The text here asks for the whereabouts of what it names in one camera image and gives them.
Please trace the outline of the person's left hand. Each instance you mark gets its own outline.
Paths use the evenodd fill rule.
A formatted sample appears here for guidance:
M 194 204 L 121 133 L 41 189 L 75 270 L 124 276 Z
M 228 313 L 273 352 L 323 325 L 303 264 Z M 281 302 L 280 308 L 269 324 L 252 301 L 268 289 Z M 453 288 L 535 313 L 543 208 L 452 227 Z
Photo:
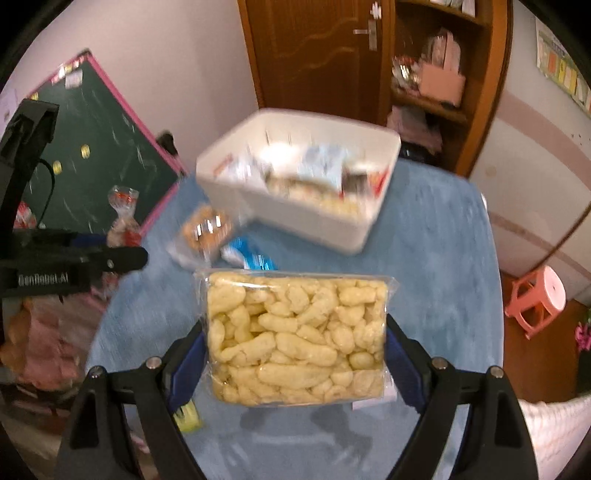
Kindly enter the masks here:
M 22 309 L 10 319 L 7 340 L 1 346 L 1 363 L 15 374 L 21 374 L 26 366 L 26 349 L 30 326 L 30 312 L 27 309 Z

